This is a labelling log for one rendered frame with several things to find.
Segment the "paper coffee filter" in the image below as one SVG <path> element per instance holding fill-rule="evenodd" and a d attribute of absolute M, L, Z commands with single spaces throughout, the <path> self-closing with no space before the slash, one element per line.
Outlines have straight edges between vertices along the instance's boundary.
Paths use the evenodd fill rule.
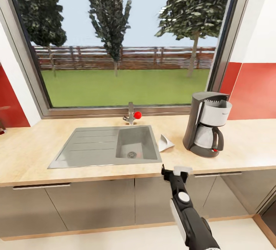
<path fill-rule="evenodd" d="M 174 146 L 174 144 L 172 142 L 170 142 L 165 136 L 163 136 L 161 134 L 161 137 L 159 139 L 159 142 L 158 142 L 158 146 L 159 146 L 159 152 L 160 151 L 163 151 L 169 147 L 172 147 Z"/>

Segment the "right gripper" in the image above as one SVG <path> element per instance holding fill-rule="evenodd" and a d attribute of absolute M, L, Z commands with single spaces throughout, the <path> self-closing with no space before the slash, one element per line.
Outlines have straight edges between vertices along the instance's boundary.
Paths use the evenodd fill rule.
<path fill-rule="evenodd" d="M 186 172 L 181 172 L 180 176 L 175 176 L 172 170 L 164 169 L 164 164 L 162 164 L 161 174 L 164 176 L 164 180 L 170 181 L 171 186 L 174 182 L 186 183 Z"/>

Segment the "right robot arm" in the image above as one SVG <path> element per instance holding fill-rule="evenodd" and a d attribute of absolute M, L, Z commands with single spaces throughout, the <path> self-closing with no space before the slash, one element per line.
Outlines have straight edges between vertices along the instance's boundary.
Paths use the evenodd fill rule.
<path fill-rule="evenodd" d="M 192 171 L 192 167 L 181 165 L 174 165 L 173 171 L 167 170 L 162 164 L 161 174 L 164 180 L 170 181 L 172 189 L 171 211 L 189 250 L 221 250 L 212 236 L 209 223 L 193 208 L 192 200 L 184 186 L 187 175 Z"/>

